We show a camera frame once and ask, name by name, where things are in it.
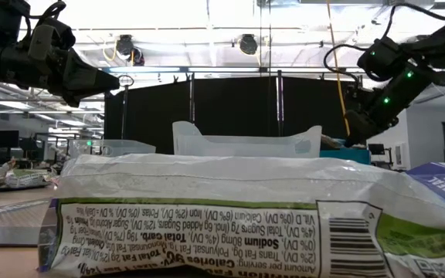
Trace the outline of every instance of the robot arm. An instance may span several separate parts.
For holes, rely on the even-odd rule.
[[[396,116],[431,83],[445,86],[445,72],[433,70],[445,69],[445,26],[415,43],[397,44],[386,32],[363,53],[358,66],[374,81],[390,81],[373,92],[358,87],[348,91],[358,109],[345,114],[351,132],[346,147],[395,126]]]
[[[71,28],[57,20],[66,7],[58,1],[41,16],[31,16],[25,0],[0,0],[0,82],[47,89],[78,107],[84,97],[118,89],[119,79],[83,62],[72,46]],[[17,42],[25,18],[27,36]],[[33,33],[30,19],[38,19]]]

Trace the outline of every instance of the barcode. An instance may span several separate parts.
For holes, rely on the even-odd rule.
[[[329,219],[331,278],[387,277],[386,265],[364,219]]]

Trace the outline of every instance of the nutrition facts label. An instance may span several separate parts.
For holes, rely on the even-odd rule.
[[[383,277],[371,237],[380,214],[358,202],[289,209],[63,204],[53,268],[81,276],[191,265],[222,276]]]

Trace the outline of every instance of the yellow cable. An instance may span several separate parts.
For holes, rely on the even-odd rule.
[[[117,41],[114,42],[113,58],[108,57],[106,54],[106,42],[104,41],[104,48],[102,48],[102,54],[104,55],[104,58],[106,58],[106,60],[108,60],[108,61],[114,60],[114,58],[116,58],[116,49],[117,49]]]
[[[335,47],[335,41],[334,41],[334,30],[332,29],[332,17],[331,17],[331,1],[330,0],[326,0],[327,5],[328,5],[328,14],[329,14],[329,26],[331,28],[331,40],[332,40],[332,47]],[[336,66],[336,70],[339,70],[338,67],[338,56],[336,55],[336,50],[334,50],[334,61],[335,61],[335,66]],[[345,119],[345,124],[346,124],[346,132],[348,133],[348,136],[350,134],[350,130],[349,130],[349,123],[348,120],[345,117],[346,114],[346,108],[345,108],[345,101],[343,100],[343,91],[341,88],[341,79],[339,76],[339,73],[336,73],[337,78],[338,78],[338,92],[339,92],[339,100],[341,102],[341,109],[343,112],[343,118]]]

